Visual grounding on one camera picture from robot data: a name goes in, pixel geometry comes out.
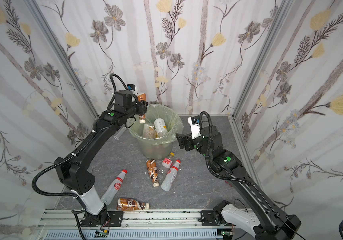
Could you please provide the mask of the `white bottle yellow V label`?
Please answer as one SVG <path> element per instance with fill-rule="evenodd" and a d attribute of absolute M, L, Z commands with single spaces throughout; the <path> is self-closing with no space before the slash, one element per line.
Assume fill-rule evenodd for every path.
<path fill-rule="evenodd" d="M 158 118 L 154 121 L 154 127 L 155 127 L 155 131 L 157 133 L 157 137 L 163 137 L 166 136 L 168 133 L 165 121 L 161 118 Z"/>

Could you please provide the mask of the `yellow juice bottle red label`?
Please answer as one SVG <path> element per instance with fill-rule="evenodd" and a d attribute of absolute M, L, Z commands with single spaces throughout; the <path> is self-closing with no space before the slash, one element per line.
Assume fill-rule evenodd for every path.
<path fill-rule="evenodd" d="M 145 139 L 155 139 L 157 138 L 157 133 L 154 126 L 144 126 L 142 137 Z"/>

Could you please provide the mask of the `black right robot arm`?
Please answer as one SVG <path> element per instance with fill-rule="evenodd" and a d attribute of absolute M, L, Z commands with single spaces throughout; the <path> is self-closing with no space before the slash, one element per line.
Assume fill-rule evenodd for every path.
<path fill-rule="evenodd" d="M 222 201 L 213 209 L 217 223 L 239 227 L 256 240 L 292 240 L 298 236 L 299 218 L 279 208 L 252 179 L 241 160 L 224 148 L 222 136 L 210 115 L 201 112 L 188 118 L 188 123 L 190 134 L 175 135 L 179 147 L 204 156 L 208 171 L 230 183 L 252 210 L 248 213 L 229 201 Z"/>

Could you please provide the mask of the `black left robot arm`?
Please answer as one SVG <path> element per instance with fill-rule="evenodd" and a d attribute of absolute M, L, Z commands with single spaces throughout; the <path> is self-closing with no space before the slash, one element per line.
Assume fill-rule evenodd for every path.
<path fill-rule="evenodd" d="M 135 85 L 124 84 L 122 90 L 116 88 L 115 80 L 120 80 L 117 74 L 109 76 L 113 86 L 113 97 L 105 111 L 93 123 L 91 132 L 82 143 L 66 157 L 58 157 L 53 165 L 40 171 L 32 180 L 32 189 L 49 197 L 72 197 L 81 205 L 81 210 L 73 210 L 76 226 L 101 227 L 107 224 L 110 216 L 107 204 L 104 203 L 95 190 L 95 176 L 88 168 L 104 146 L 122 127 L 130 128 L 140 115 L 145 115 L 148 103 L 139 100 L 135 94 Z M 37 182 L 47 172 L 55 170 L 59 181 L 68 189 L 64 193 L 50 193 L 40 189 Z"/>

